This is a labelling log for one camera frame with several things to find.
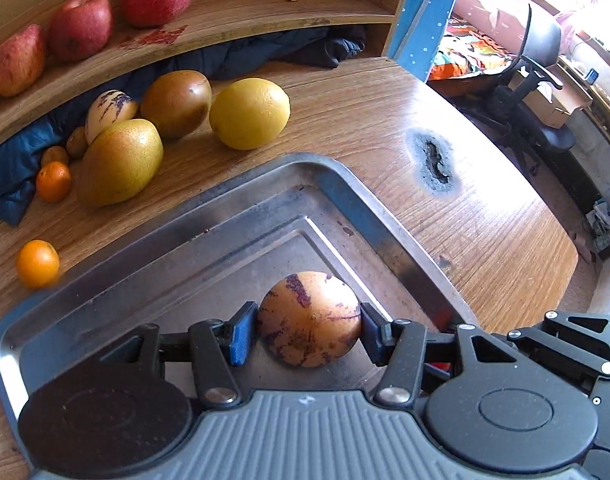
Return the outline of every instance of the pink curtain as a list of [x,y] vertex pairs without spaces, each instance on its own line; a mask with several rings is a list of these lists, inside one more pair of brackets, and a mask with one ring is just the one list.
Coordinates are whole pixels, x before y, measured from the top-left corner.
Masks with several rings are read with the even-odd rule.
[[579,25],[579,12],[585,7],[597,4],[598,0],[576,0],[578,2],[578,8],[573,10],[564,10],[559,12],[554,18],[560,24],[561,38],[560,38],[560,53],[567,54],[572,44],[572,40],[576,32],[580,29]]

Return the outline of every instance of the small orange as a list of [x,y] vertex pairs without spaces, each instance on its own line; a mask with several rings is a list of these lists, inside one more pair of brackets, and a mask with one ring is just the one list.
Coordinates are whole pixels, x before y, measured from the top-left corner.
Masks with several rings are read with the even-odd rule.
[[27,288],[41,288],[55,282],[59,266],[58,253],[42,240],[28,242],[16,257],[16,274]]
[[71,187],[70,168],[62,162],[50,162],[36,176],[36,192],[45,202],[60,202]]

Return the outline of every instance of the office chair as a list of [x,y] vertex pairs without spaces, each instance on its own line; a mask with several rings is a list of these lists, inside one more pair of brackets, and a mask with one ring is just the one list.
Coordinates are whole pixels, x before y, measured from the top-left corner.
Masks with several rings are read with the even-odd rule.
[[[522,101],[542,82],[550,83],[558,90],[563,88],[562,82],[545,68],[558,60],[560,25],[540,7],[529,5],[528,12],[521,51],[512,64],[512,70],[526,67],[527,78],[514,91],[506,85],[497,86],[485,102],[486,113],[459,108],[471,120],[486,124],[501,134],[495,144],[514,152],[518,168],[527,180],[530,175],[536,175],[540,164],[540,157],[534,147],[547,152],[563,153],[576,142],[568,126],[564,124],[561,128],[552,128],[543,124]],[[525,154],[536,162],[531,168],[527,165]]]

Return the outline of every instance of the stainless steel baking tray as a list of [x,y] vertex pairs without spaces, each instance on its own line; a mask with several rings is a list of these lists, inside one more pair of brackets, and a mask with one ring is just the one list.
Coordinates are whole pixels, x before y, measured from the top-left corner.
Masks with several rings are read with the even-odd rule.
[[[0,398],[12,428],[28,394],[135,326],[184,332],[199,320],[229,319],[301,270],[335,274],[393,318],[434,329],[476,322],[431,257],[346,167],[288,155],[146,222],[7,314]],[[189,364],[165,368],[195,395]],[[360,344],[315,369],[282,365],[257,344],[235,371],[243,391],[367,389],[379,375]]]

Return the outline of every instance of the wooden table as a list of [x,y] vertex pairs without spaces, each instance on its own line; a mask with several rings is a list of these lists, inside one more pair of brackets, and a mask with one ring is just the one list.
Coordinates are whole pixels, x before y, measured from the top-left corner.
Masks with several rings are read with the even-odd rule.
[[[507,332],[556,308],[576,267],[573,244],[514,166],[434,91],[385,59],[355,59],[330,71],[277,63],[262,73],[291,100],[290,121],[269,146],[234,152],[205,125],[168,145],[159,174],[127,203],[88,212],[71,194],[59,205],[34,200],[18,228],[0,222],[0,318],[28,296],[14,270],[28,240],[51,242],[67,270],[158,213],[289,152],[331,156],[354,171],[486,329]],[[451,160],[450,190],[433,191],[421,177],[427,161],[415,143],[422,134],[435,136]],[[27,472],[0,406],[0,480]]]

